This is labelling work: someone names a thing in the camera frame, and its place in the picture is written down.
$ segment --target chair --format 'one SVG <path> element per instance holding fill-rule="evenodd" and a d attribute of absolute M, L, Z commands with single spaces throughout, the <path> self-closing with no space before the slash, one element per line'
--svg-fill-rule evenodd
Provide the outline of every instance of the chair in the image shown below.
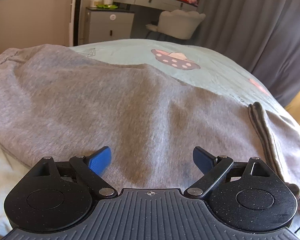
<path fill-rule="evenodd" d="M 146 25 L 146 28 L 149 30 L 146 39 L 151 32 L 158 32 L 180 40 L 189 40 L 205 17 L 206 15 L 204 13 L 199 14 L 194 11 L 163 11 L 159 16 L 158 26 L 153 24 Z"/>

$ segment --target mattress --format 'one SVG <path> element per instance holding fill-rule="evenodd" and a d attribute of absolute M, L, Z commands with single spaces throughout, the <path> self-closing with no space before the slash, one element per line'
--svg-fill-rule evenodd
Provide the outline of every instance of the mattress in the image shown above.
<path fill-rule="evenodd" d="M 183 82 L 232 97 L 244 105 L 258 101 L 266 110 L 290 119 L 300 134 L 300 126 L 260 81 L 229 58 L 213 50 L 133 39 L 88 44 L 71 49 L 86 57 L 111 64 L 150 64 Z M 3 210 L 4 199 L 27 171 L 28 167 L 0 149 L 0 238 L 11 230 Z M 300 212 L 295 216 L 291 230 L 299 225 Z"/>

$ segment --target gray curtain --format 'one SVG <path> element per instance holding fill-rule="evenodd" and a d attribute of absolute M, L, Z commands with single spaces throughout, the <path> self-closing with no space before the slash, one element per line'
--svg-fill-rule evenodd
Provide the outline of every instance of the gray curtain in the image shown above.
<path fill-rule="evenodd" d="M 300 91 L 300 0 L 200 0 L 192 43 L 255 75 L 283 106 Z"/>

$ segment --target metal pin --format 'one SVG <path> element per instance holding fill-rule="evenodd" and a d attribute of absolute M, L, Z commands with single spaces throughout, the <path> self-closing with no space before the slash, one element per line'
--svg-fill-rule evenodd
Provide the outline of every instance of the metal pin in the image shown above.
<path fill-rule="evenodd" d="M 114 194 L 114 190 L 112 188 L 105 187 L 99 190 L 99 193 L 103 196 L 111 196 Z"/>
<path fill-rule="evenodd" d="M 187 192 L 188 192 L 188 194 L 190 194 L 192 196 L 199 196 L 203 193 L 202 189 L 200 189 L 198 187 L 188 188 Z"/>

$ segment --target gray ribbed plate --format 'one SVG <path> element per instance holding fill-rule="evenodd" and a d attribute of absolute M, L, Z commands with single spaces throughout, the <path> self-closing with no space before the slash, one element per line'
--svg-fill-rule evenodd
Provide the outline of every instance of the gray ribbed plate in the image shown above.
<path fill-rule="evenodd" d="M 227 227 L 201 200 L 183 197 L 177 189 L 124 189 L 101 200 L 92 214 L 68 230 L 52 234 L 12 230 L 5 240 L 207 239 L 296 240 L 287 228 L 253 234 Z"/>

